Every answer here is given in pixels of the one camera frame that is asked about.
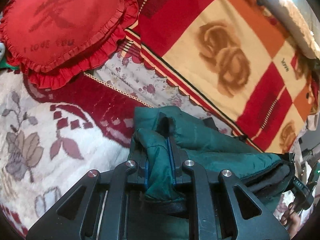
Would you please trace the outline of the person's right hand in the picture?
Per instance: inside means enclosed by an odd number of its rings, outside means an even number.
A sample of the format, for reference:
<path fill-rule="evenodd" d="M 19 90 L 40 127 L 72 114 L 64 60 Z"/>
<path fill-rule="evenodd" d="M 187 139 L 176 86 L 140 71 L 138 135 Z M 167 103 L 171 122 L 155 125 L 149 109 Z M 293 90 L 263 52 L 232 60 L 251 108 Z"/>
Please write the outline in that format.
<path fill-rule="evenodd" d="M 280 219 L 281 224 L 287 228 L 290 239 L 293 239 L 298 233 L 301 224 L 301 218 L 298 213 L 296 213 L 295 207 L 295 203 L 290 203 Z"/>

